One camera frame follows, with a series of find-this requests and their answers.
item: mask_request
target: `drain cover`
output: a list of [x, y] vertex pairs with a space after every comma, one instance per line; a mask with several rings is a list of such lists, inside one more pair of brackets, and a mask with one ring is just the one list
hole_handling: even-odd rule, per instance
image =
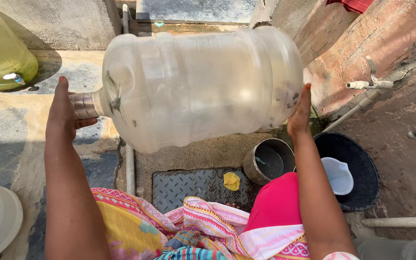
[[[224, 187], [224, 174], [240, 177], [240, 187], [231, 191]], [[242, 168], [156, 172], [153, 174], [153, 205], [167, 213], [183, 205], [186, 197], [199, 197], [221, 204], [236, 203], [250, 212], [262, 186], [251, 182]]]

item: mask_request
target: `woman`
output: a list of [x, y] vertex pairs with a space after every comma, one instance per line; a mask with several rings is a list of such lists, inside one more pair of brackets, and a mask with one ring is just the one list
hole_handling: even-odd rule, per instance
[[59, 78], [46, 128], [46, 259], [357, 259], [309, 129], [311, 85], [289, 119], [297, 173], [271, 181], [251, 214], [189, 197], [165, 215], [145, 200], [89, 189], [73, 148], [68, 81]]

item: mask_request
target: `water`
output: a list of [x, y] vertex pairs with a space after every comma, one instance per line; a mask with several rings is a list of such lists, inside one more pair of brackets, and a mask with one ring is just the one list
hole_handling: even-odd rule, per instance
[[264, 163], [256, 163], [258, 169], [269, 179], [279, 178], [284, 173], [284, 163], [279, 154], [269, 146], [258, 146], [255, 157]]

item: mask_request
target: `yellow fabric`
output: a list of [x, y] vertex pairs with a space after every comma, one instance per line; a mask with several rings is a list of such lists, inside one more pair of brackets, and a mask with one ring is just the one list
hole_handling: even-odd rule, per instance
[[162, 252], [167, 239], [152, 224], [126, 209], [96, 201], [105, 224], [105, 237], [110, 250], [126, 255], [155, 255]]
[[228, 172], [224, 174], [224, 187], [231, 191], [236, 191], [240, 187], [240, 178], [235, 174]]

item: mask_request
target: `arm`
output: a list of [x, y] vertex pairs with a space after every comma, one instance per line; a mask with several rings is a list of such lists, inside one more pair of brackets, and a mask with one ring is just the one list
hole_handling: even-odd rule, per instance
[[96, 118], [75, 121], [68, 81], [59, 78], [46, 126], [46, 259], [110, 259], [99, 207], [72, 141], [75, 130]]
[[309, 128], [311, 85], [301, 91], [301, 101], [288, 120], [287, 131], [292, 136], [299, 183], [299, 210], [309, 252], [320, 260], [333, 252], [358, 256], [350, 230], [328, 182], [319, 152]]

